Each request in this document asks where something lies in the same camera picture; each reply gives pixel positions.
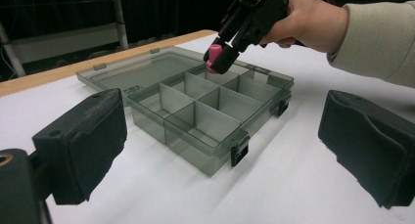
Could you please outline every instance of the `white table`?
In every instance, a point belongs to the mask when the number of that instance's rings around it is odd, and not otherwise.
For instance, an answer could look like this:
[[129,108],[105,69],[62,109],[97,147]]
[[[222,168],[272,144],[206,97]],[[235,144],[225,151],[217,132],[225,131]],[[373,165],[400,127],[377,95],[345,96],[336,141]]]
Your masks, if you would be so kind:
[[[178,45],[203,53],[214,35]],[[366,98],[415,122],[415,90],[353,75],[303,47],[250,46],[241,61],[292,76],[287,111],[250,140],[232,168],[206,177],[132,122],[123,152],[80,205],[55,205],[54,223],[415,223],[415,204],[379,208],[317,137],[330,89]],[[0,98],[0,150],[34,151],[31,137],[95,93],[75,76]]]

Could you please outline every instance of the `transparent storage box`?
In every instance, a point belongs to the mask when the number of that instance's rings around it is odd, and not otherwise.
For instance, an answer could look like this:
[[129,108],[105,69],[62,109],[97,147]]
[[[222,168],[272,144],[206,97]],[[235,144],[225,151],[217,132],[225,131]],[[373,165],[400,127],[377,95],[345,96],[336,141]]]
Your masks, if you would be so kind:
[[203,54],[170,47],[77,73],[98,91],[120,88],[134,123],[211,176],[247,154],[250,138],[291,99],[290,76],[243,62],[206,72]]

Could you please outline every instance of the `hand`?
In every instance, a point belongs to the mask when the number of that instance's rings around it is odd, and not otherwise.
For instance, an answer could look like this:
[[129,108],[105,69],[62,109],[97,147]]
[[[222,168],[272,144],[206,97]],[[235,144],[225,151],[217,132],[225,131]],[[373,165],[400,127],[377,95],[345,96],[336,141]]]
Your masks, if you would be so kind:
[[348,11],[321,0],[289,0],[288,16],[276,22],[260,44],[275,42],[283,48],[296,40],[319,52],[336,52],[343,43]]

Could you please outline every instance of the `sleeve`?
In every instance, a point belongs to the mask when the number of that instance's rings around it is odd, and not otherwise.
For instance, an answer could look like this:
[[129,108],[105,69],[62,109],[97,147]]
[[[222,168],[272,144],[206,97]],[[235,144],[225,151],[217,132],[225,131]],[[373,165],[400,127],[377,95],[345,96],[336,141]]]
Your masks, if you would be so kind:
[[415,88],[415,1],[346,4],[345,40],[332,67]]

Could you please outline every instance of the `pink object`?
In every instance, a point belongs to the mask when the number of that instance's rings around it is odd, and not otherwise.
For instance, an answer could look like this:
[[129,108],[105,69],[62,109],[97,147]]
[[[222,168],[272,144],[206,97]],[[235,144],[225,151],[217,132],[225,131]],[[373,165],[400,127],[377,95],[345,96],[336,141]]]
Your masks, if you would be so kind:
[[222,47],[220,45],[213,44],[208,48],[207,72],[217,74],[217,72],[210,68],[210,66],[219,56],[220,52],[222,52]]

